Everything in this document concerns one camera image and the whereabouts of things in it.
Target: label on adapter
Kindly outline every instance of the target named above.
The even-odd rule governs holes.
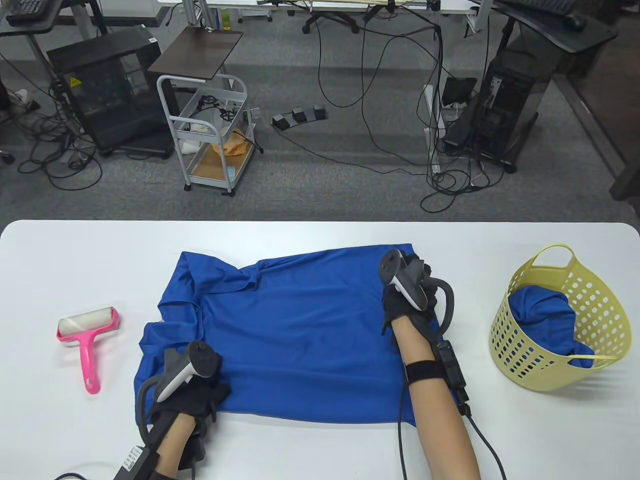
[[[124,462],[122,462],[122,467],[126,471],[130,472],[133,466],[138,461],[138,458],[140,458],[140,455],[142,455],[142,449],[138,446],[133,447]]]

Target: yellow laundry basket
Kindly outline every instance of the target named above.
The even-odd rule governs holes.
[[[566,267],[534,266],[549,248],[566,248],[572,258]],[[562,292],[576,313],[575,339],[595,355],[563,356],[537,345],[520,329],[509,308],[509,295],[527,285]],[[588,377],[617,362],[631,347],[631,325],[611,290],[563,244],[550,245],[526,262],[511,277],[509,289],[493,320],[490,335],[493,361],[518,385],[548,392]],[[574,358],[594,360],[590,369],[569,365]]]

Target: blue cloth in basket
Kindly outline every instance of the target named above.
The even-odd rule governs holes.
[[[563,293],[529,286],[509,295],[509,307],[522,331],[558,355],[593,355],[593,350],[573,338],[575,312]],[[593,360],[574,358],[570,365],[591,368]]]

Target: forearm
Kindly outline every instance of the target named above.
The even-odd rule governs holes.
[[[429,342],[403,316],[391,324],[405,365],[434,360]],[[478,480],[480,471],[467,429],[449,387],[439,378],[409,386],[415,423],[433,480]]]
[[[177,416],[158,447],[157,453],[160,458],[156,465],[156,472],[169,478],[175,478],[184,446],[193,433],[195,426],[196,420],[193,417],[184,413],[180,413]]]

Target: blue shirt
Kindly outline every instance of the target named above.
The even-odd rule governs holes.
[[[163,372],[164,350],[206,341],[232,389],[222,410],[310,422],[397,422],[404,369],[382,336],[380,260],[410,244],[343,248],[237,269],[183,252],[140,341],[134,380]],[[147,410],[151,407],[148,399]],[[415,424],[409,396],[403,420]]]

